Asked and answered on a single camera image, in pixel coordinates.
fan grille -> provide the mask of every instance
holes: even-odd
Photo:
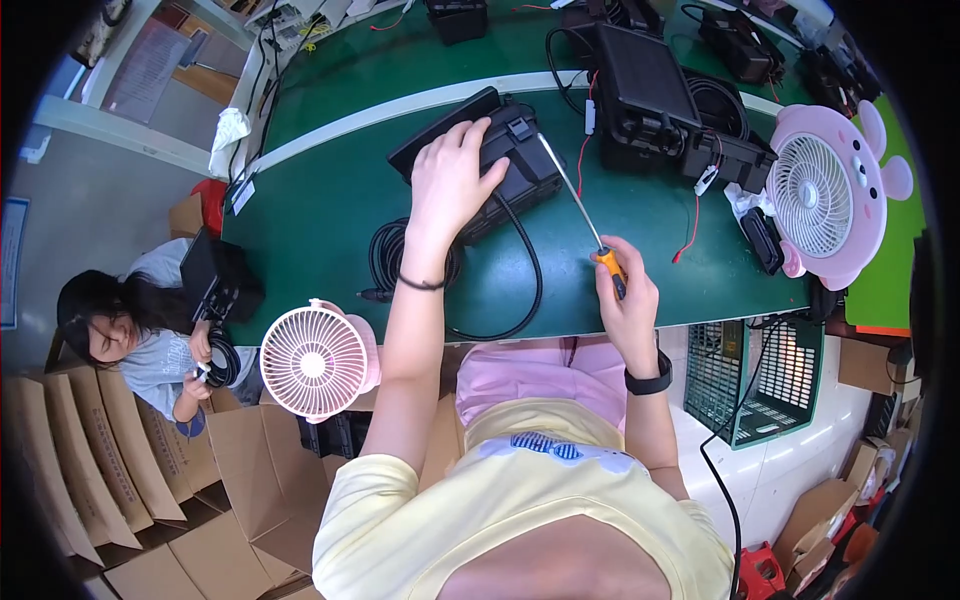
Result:
[[[356,329],[326,308],[283,315],[260,350],[267,390],[290,411],[326,417],[353,402],[367,376],[367,353]]]
[[[771,200],[783,234],[809,256],[835,254],[852,218],[843,162],[824,140],[806,133],[788,138],[778,154]]]

black hair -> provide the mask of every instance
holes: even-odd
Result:
[[[123,315],[130,315],[141,334],[161,329],[193,332],[183,288],[160,287],[141,271],[123,281],[101,271],[84,271],[66,282],[57,299],[57,326],[63,341],[86,364],[100,369],[112,365],[90,355],[90,324],[97,316],[113,320]]]

pink pants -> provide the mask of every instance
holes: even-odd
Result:
[[[500,402],[569,398],[622,433],[627,411],[623,370],[623,358],[606,336],[578,338],[576,348],[574,338],[478,344],[457,373],[457,415],[466,427]]]

black wristband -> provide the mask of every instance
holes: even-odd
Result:
[[[659,348],[657,349],[657,366],[660,368],[660,376],[653,379],[635,379],[629,371],[624,369],[623,377],[626,380],[627,391],[634,396],[648,396],[669,388],[673,381],[673,363]]]
[[[439,290],[440,288],[446,287],[446,281],[445,281],[445,280],[444,280],[444,281],[441,281],[440,283],[427,283],[426,281],[422,281],[422,282],[420,282],[420,283],[415,283],[415,282],[411,281],[410,279],[404,277],[402,273],[397,273],[397,274],[396,274],[396,280],[397,280],[397,281],[402,281],[404,284],[409,285],[410,287],[414,288],[415,290],[422,290],[423,292],[435,292],[435,291]]]

woman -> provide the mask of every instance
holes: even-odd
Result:
[[[194,418],[212,389],[196,376],[213,358],[209,321],[193,323],[180,279],[190,247],[172,240],[140,256],[125,278],[84,271],[67,281],[57,300],[64,342],[88,365],[118,366],[135,394],[168,420]],[[263,380],[256,348],[234,348],[240,372],[230,386],[241,404],[256,404]]]
[[[314,584],[329,600],[724,598],[732,553],[689,499],[666,392],[643,392],[664,389],[670,369],[654,339],[658,291],[620,238],[604,241],[630,274],[624,301],[596,267],[610,342],[573,356],[549,341],[474,348],[457,386],[467,452],[417,495],[444,351],[444,257],[509,164],[479,177],[489,124],[456,125],[417,156],[380,390],[363,450],[330,490]]]

